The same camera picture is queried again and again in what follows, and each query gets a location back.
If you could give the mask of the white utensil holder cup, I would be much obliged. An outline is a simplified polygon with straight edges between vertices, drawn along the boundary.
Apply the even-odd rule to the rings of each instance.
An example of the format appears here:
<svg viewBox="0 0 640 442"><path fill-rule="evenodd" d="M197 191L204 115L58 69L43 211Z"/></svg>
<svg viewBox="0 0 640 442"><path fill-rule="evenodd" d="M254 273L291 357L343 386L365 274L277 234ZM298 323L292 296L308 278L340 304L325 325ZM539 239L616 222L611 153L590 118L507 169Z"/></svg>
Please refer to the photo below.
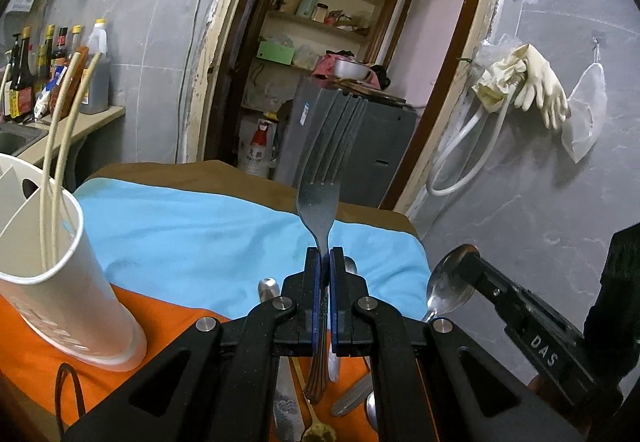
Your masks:
<svg viewBox="0 0 640 442"><path fill-rule="evenodd" d="M63 190L72 223L58 222L58 263L47 268L49 225L40 220L42 171L1 156L1 295L44 341L79 361L126 372L146 338L116 297L94 254L77 199Z"/></svg>

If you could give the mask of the silver fork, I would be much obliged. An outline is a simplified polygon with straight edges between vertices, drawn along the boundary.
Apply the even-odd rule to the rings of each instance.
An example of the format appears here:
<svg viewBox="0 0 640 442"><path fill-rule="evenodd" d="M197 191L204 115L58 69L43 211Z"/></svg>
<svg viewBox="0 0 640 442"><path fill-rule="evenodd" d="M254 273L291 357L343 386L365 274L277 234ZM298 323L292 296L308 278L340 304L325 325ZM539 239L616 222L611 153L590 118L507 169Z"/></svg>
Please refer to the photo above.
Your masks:
<svg viewBox="0 0 640 442"><path fill-rule="evenodd" d="M337 93L323 118L317 139L306 160L299 182L296 211L316 242L314 258L314 307L312 308L312 346L309 376L304 395L318 404L329 381L326 322L330 276L329 235L336 218L342 175L362 123L367 100L361 96Z"/></svg>

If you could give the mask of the silver butter knife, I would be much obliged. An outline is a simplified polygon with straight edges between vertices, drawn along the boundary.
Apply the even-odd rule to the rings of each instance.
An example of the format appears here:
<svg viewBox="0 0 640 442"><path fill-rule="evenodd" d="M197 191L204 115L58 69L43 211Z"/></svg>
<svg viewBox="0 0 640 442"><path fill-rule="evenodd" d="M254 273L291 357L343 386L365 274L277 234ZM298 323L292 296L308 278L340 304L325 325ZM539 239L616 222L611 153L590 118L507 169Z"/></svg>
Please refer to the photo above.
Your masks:
<svg viewBox="0 0 640 442"><path fill-rule="evenodd" d="M273 419L281 441L300 441L305 431L288 358L280 358L273 399Z"/></svg>

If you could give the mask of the blue cloth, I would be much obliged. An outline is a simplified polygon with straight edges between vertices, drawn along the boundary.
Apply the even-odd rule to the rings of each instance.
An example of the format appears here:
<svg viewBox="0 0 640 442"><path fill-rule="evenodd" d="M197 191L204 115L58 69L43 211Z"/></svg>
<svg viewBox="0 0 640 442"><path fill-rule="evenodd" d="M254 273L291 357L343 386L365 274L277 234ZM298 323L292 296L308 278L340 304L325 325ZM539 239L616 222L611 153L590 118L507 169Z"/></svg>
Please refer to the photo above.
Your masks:
<svg viewBox="0 0 640 442"><path fill-rule="evenodd" d="M226 318L250 312L263 278L301 271L314 246L295 214L231 196L97 178L75 197L112 284ZM337 221L330 244L355 261L372 296L423 318L431 271L412 234Z"/></svg>

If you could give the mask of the orange cloth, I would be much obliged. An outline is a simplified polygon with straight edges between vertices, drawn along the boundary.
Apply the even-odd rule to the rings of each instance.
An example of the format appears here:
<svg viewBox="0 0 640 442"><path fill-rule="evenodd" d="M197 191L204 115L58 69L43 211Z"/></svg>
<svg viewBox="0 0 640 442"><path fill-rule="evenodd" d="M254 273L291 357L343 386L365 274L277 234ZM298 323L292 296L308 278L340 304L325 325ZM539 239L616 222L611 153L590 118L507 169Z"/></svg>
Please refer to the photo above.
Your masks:
<svg viewBox="0 0 640 442"><path fill-rule="evenodd" d="M97 406L206 309L178 306L89 278L69 290L2 282L1 405L31 441L52 441Z"/></svg>

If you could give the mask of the white rubber gloves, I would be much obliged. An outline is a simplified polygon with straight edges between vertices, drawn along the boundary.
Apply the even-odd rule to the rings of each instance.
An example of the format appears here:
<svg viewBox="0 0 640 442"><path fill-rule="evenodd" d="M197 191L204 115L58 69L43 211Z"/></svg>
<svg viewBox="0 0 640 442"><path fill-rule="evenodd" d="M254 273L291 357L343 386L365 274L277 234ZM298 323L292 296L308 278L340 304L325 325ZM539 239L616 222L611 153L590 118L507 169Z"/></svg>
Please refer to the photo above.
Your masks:
<svg viewBox="0 0 640 442"><path fill-rule="evenodd" d="M498 112L506 103L523 112L536 106L547 129L559 130L570 114L558 76L530 43L521 44L489 65L472 90L488 113Z"/></svg>

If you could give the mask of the red white bottle on floor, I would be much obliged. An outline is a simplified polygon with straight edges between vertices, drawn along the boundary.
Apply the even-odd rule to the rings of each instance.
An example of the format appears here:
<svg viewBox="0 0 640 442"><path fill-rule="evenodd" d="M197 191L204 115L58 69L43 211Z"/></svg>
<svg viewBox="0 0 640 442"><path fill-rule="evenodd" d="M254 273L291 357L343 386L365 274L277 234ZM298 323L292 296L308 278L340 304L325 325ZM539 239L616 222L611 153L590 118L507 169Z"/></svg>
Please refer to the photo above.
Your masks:
<svg viewBox="0 0 640 442"><path fill-rule="evenodd" d="M274 163L274 142L276 142L277 121L259 118L253 134L244 142L240 151L239 167L252 176L269 178Z"/></svg>

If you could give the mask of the metal bowl on fridge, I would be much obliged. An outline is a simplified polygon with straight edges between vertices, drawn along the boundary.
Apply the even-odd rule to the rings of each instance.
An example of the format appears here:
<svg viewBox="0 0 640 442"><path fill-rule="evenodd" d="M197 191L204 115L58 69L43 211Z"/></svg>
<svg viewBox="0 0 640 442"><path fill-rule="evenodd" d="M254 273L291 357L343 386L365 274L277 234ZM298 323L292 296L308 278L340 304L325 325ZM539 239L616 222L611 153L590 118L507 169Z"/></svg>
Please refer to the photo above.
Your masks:
<svg viewBox="0 0 640 442"><path fill-rule="evenodd" d="M363 81L370 73L369 66L351 61L349 58L337 58L333 66L333 76L337 79Z"/></svg>

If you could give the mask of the large vinegar jug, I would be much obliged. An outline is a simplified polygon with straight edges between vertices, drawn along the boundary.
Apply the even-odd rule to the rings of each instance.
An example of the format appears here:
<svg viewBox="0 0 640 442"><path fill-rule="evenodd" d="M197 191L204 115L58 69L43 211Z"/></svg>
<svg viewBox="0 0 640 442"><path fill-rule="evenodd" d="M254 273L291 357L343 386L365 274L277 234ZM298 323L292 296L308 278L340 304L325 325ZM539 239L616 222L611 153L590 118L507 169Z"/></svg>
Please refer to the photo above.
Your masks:
<svg viewBox="0 0 640 442"><path fill-rule="evenodd" d="M101 54L93 71L87 91L82 98L80 111L86 115L94 115L108 109L110 94L111 59L108 54L106 20L99 18L93 26L87 40L88 62L92 62L96 54Z"/></svg>

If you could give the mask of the green box on shelf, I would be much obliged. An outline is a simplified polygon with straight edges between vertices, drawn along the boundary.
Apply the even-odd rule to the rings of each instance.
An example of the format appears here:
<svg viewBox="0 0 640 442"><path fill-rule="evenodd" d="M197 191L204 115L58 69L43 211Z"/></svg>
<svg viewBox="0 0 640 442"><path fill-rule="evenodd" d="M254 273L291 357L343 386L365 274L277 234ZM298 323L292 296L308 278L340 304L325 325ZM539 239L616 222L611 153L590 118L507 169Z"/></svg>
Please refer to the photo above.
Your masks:
<svg viewBox="0 0 640 442"><path fill-rule="evenodd" d="M295 48L271 41L259 43L256 58L282 65L291 65Z"/></svg>

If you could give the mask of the dark soy sauce bottle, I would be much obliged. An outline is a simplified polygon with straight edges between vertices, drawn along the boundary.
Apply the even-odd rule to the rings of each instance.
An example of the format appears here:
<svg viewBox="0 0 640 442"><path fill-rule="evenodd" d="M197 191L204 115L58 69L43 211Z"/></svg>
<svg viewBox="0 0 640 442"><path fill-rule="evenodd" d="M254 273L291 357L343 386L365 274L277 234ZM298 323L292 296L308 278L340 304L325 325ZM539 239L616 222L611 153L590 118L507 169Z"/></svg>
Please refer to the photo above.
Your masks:
<svg viewBox="0 0 640 442"><path fill-rule="evenodd" d="M10 87L10 116L12 120L22 121L32 113L35 105L35 79L29 67L29 48L32 26L23 28L20 43L20 56Z"/></svg>

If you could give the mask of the brown sauce pouch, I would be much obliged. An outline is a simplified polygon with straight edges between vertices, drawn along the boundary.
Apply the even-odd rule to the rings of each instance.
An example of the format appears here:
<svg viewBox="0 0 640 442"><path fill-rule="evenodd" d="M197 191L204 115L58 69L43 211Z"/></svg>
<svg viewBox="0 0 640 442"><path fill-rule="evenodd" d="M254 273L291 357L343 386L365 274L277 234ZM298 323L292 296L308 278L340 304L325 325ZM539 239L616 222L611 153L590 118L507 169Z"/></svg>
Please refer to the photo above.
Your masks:
<svg viewBox="0 0 640 442"><path fill-rule="evenodd" d="M68 81L68 88L65 92L65 98L61 105L61 119L67 117L70 113L70 108L74 102L82 73L84 72L87 64L88 52L88 46L80 46L77 48L72 54L72 56L75 56L75 54L79 55L79 60L75 65L72 65L72 58L66 60L65 63L62 63L61 60L56 60L54 62L54 86L49 96L49 110L51 114L54 113L56 106L58 105L58 98L60 97L62 87L66 84L66 81Z"/></svg>

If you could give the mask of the clear plastic bag on wall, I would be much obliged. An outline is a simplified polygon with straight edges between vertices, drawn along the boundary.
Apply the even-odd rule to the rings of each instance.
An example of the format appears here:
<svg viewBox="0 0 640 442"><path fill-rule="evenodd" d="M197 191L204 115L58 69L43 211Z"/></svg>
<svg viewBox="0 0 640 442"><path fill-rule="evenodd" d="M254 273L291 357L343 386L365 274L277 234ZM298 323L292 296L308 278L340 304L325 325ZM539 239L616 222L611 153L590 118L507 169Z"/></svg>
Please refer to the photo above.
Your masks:
<svg viewBox="0 0 640 442"><path fill-rule="evenodd" d="M561 142L575 164L582 161L599 139L607 108L603 66L593 62L582 73L568 98L570 116L562 124Z"/></svg>

